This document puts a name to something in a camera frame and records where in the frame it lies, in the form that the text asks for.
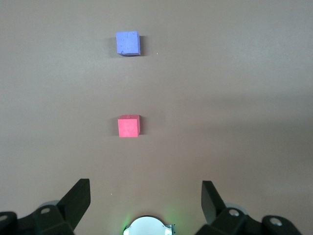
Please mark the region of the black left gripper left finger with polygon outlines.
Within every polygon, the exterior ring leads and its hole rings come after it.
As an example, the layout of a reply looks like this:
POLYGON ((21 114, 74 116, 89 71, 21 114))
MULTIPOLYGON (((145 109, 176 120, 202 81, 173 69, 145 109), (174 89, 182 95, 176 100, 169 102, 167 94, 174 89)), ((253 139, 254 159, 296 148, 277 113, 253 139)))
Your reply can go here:
POLYGON ((0 233, 2 235, 73 235, 90 203, 90 180, 80 179, 55 205, 43 205, 23 218, 18 218, 13 211, 2 211, 0 233))

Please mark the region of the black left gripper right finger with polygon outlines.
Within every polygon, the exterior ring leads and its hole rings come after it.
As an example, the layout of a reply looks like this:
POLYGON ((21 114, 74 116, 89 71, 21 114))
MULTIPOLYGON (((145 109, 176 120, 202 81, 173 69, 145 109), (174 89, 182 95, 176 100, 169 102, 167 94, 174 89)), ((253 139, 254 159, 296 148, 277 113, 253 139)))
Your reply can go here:
POLYGON ((198 235, 299 235, 300 231, 288 219, 267 215, 261 222, 240 209, 227 207, 211 181, 203 181, 201 208, 206 220, 198 235))

